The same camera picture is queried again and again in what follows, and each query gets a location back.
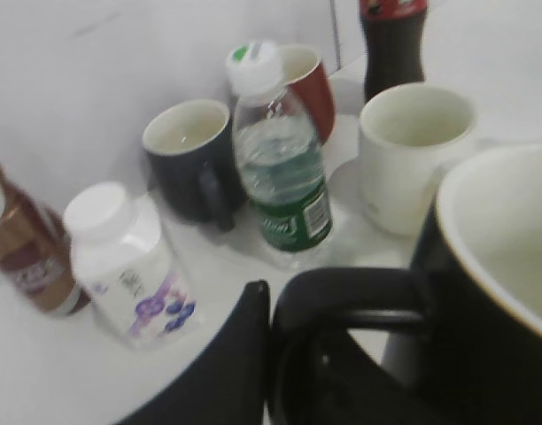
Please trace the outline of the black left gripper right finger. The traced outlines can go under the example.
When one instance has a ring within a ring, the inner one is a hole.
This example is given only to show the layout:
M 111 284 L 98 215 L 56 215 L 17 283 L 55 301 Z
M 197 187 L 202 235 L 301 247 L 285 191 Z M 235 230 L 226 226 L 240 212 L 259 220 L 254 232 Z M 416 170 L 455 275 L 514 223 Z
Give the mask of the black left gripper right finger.
M 422 424 L 422 406 L 349 336 L 349 328 L 417 330 L 420 312 L 275 311 L 270 417 L 274 424 Z

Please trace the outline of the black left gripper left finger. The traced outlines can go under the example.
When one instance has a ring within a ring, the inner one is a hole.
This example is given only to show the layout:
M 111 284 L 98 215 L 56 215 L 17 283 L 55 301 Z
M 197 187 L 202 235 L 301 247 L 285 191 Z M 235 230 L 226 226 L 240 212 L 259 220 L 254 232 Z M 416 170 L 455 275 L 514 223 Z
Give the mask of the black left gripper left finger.
M 121 424 L 261 424 L 267 384 L 270 293 L 248 282 L 194 361 Z

